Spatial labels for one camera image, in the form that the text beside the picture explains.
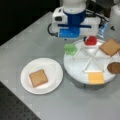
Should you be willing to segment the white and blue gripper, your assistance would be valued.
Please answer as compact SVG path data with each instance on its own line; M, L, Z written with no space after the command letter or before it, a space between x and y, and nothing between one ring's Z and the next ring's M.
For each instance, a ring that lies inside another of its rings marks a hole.
M67 13L62 7L56 8L52 15L52 33L60 38L96 36L100 24L99 17L92 17L85 10L77 14Z

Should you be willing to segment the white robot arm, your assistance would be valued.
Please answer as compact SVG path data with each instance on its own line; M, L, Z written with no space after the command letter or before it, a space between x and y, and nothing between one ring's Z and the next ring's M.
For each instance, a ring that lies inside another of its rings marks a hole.
M86 1L63 0L63 5L54 10L52 32L56 37L78 38L97 35L100 19L87 16Z

